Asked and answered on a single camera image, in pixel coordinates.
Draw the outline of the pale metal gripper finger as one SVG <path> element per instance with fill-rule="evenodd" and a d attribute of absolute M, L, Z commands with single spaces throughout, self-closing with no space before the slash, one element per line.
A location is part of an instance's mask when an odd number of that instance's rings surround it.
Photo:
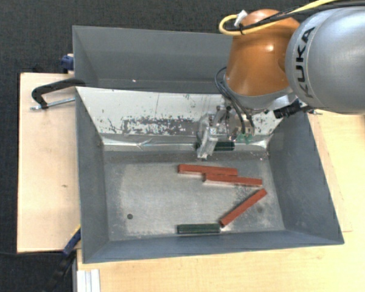
<path fill-rule="evenodd" d="M 208 127 L 204 133 L 204 159 L 211 156 L 218 142 L 217 129 Z"/>
<path fill-rule="evenodd" d="M 207 124 L 201 123 L 196 134 L 197 138 L 197 158 L 207 158 Z"/>

